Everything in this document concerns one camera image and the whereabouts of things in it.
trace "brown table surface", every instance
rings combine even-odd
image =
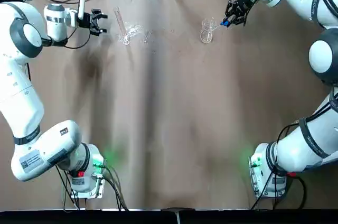
[[[75,120],[83,141],[109,155],[129,208],[249,208],[255,199],[248,156],[326,96],[308,64],[321,30],[286,2],[275,8],[259,3],[246,27],[219,28],[210,44],[201,43],[202,20],[222,20],[227,2],[91,0],[86,11],[108,14],[100,22],[108,33],[78,50],[45,48],[31,63],[33,86],[45,105],[42,130]],[[41,13],[48,3],[31,1]],[[130,46],[118,41],[115,6],[125,22],[150,31],[146,43],[141,34]],[[81,45],[87,36],[88,30],[77,30],[68,45]],[[0,125],[1,210],[60,209],[55,168],[17,181],[11,131],[3,118]],[[334,165],[303,177],[307,208],[338,207]],[[295,208],[301,197],[295,182],[280,207]],[[115,207],[109,186],[103,199],[87,202],[89,209]],[[271,201],[261,207],[270,208]]]

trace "blue object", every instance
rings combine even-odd
[[[224,26],[224,27],[226,27],[226,26],[228,26],[228,25],[229,25],[229,22],[228,22],[228,21],[221,22],[221,26]]]

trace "white robotic arm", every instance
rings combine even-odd
[[[94,35],[106,32],[97,21],[107,16],[100,10],[92,10],[95,14],[91,15],[84,13],[84,0],[79,4],[78,10],[57,4],[46,6],[48,35],[42,16],[33,6],[20,2],[0,4],[4,43],[0,56],[0,111],[13,132],[11,167],[17,179],[33,179],[58,164],[70,172],[73,189],[91,192],[98,183],[93,175],[103,175],[103,157],[95,146],[81,143],[80,128],[74,121],[63,121],[41,133],[44,107],[22,70],[43,46],[64,46],[68,41],[67,25],[88,28]]]
[[[248,13],[258,0],[229,1],[221,25],[229,27],[246,23]],[[261,0],[269,7],[280,0]],[[326,30],[311,46],[309,63],[314,73],[332,92],[309,118],[296,122],[299,126],[277,142],[262,143],[249,158],[252,186],[257,197],[282,196],[286,175],[303,172],[338,160],[338,10],[324,0],[286,0],[295,12]]]

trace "table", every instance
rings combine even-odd
[[[246,27],[219,28],[210,44],[201,43],[202,20],[222,19],[227,1],[90,0],[87,9],[108,14],[100,22],[108,33],[79,50],[45,48],[31,63],[45,106],[41,130],[73,119],[84,142],[117,156],[114,167],[131,209],[250,208],[248,156],[310,115],[328,93],[308,65],[321,30],[285,1],[275,8],[258,3]],[[48,1],[31,3],[42,13]],[[129,46],[119,42],[114,6],[125,22],[143,28],[147,41],[139,34]],[[68,45],[81,45],[87,35],[77,30]],[[3,117],[0,129],[1,209],[62,208],[55,169],[24,183],[13,177],[12,133]],[[307,208],[338,207],[335,165],[302,177]],[[280,207],[296,208],[301,197],[295,182]],[[86,207],[115,208],[112,190],[106,187],[104,198]]]

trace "glassware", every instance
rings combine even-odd
[[[124,45],[129,45],[130,44],[130,38],[127,35],[126,27],[123,23],[122,16],[121,16],[121,13],[120,13],[120,8],[118,6],[114,7],[114,13],[115,13],[116,20],[117,20],[118,25],[119,25],[120,30],[121,30],[122,43]]]
[[[214,18],[212,19],[204,19],[202,22],[202,30],[201,30],[201,41],[203,43],[210,43],[213,37],[213,31],[218,28],[218,25]]]

